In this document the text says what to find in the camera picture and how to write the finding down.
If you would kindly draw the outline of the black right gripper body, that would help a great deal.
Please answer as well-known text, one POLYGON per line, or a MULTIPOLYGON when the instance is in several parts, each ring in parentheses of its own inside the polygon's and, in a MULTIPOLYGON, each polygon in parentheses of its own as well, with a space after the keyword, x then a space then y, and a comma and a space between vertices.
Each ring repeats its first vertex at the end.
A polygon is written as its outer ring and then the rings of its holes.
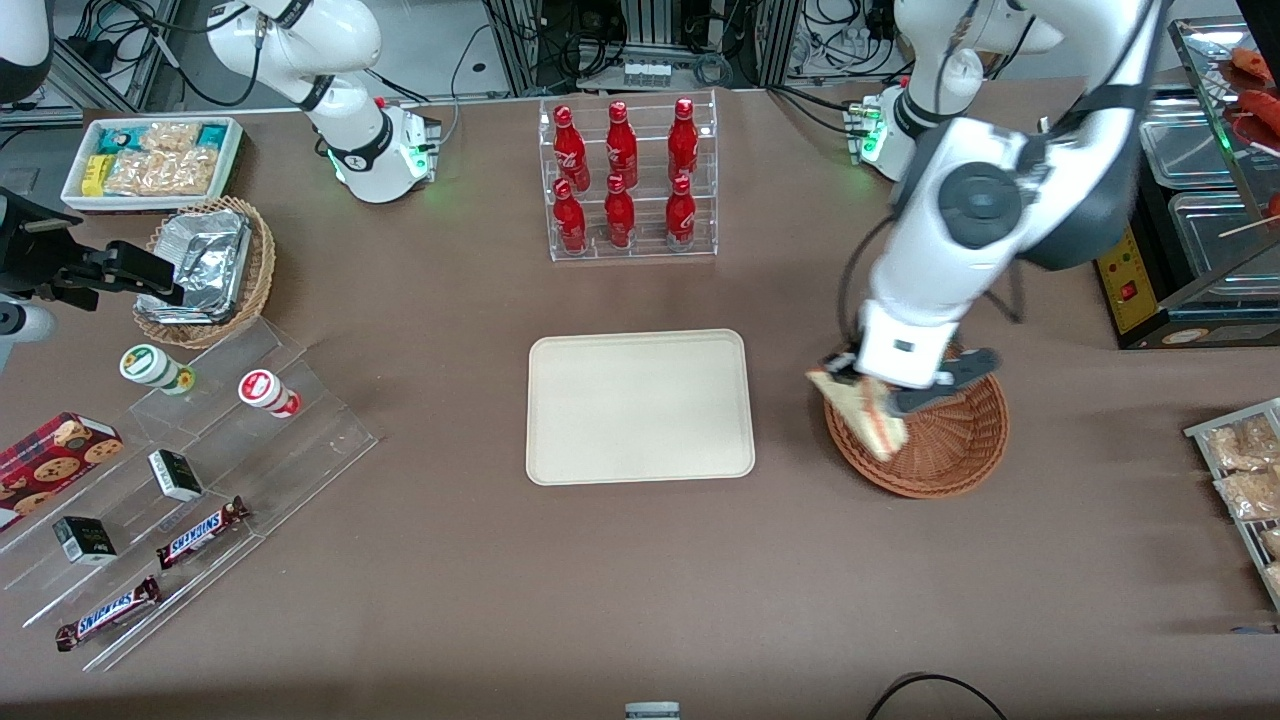
POLYGON ((1 191, 1 291, 31 297, 60 274, 81 266, 95 252, 78 243, 70 228, 79 218, 29 201, 9 190, 1 191))

